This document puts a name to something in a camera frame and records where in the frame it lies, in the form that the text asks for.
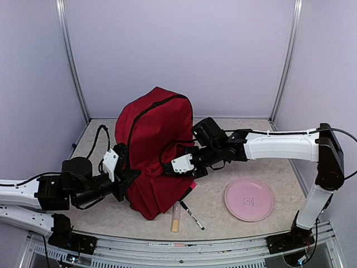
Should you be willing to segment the clear white pen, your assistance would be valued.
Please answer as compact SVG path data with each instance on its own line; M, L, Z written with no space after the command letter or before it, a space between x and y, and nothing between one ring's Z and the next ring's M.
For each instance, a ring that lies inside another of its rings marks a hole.
M180 205L182 206L182 208L188 213L188 215L190 216L190 218L195 222L195 224L202 230L205 230L204 225L197 219L197 217L193 214L192 211L190 211L190 209L188 208L188 206L183 202L180 201Z

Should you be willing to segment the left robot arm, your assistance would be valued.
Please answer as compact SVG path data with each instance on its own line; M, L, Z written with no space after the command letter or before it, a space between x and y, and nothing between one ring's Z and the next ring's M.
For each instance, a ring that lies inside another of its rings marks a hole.
M124 200L139 170L122 170L121 159L104 159L104 168L93 175L85 157L65 160L59 173L47 172L26 181L1 181L1 220L56 239L66 248L78 243L70 219L62 212L74 207L87 210L107 196Z

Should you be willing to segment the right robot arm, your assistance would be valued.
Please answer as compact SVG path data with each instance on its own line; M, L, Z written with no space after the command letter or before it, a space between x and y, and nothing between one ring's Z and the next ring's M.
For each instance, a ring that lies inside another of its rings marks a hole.
M294 159L317 163L314 185L296 215L294 229L285 236L286 244L292 248L306 240L306 230L312 228L334 191L341 188L345 180L343 151L327 123L295 132L239 129L228 135L208 117L193 126L192 134L201 147L187 148L174 170L191 173L196 178L201 177L199 172L221 161Z

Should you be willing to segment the red student backpack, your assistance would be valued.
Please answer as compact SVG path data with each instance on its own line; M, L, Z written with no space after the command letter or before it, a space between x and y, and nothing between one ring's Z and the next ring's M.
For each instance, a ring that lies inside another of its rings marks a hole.
M192 123L189 99L160 87L127 104L117 119L115 140L128 146L125 169L141 171L126 198L147 220L166 213L194 181L162 168L193 145Z

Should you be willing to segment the pink highlighter marker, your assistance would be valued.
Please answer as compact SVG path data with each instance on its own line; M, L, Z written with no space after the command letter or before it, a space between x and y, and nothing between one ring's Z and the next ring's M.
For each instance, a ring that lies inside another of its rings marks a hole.
M192 182L192 184L188 187L188 189L185 191L183 196L178 200L179 202L183 201L185 197L187 197L197 186L197 183L195 181Z

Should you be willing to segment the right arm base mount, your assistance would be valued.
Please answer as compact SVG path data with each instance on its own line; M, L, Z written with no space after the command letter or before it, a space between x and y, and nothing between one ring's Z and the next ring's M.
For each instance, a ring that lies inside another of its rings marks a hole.
M290 251L315 243L312 229L302 229L295 224L289 232L268 236L266 241L270 254Z

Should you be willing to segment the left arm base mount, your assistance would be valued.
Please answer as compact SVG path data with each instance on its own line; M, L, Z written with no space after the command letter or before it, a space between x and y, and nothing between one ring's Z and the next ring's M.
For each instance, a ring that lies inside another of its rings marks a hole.
M97 238L73 232L70 218L63 214L53 214L53 226L48 243L65 250L93 255L97 245Z

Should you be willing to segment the beige eraser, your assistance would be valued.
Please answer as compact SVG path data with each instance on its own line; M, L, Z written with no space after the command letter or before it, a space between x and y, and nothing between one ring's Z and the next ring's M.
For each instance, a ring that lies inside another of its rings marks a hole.
M176 202L172 207L171 232L177 233L180 228L181 205Z

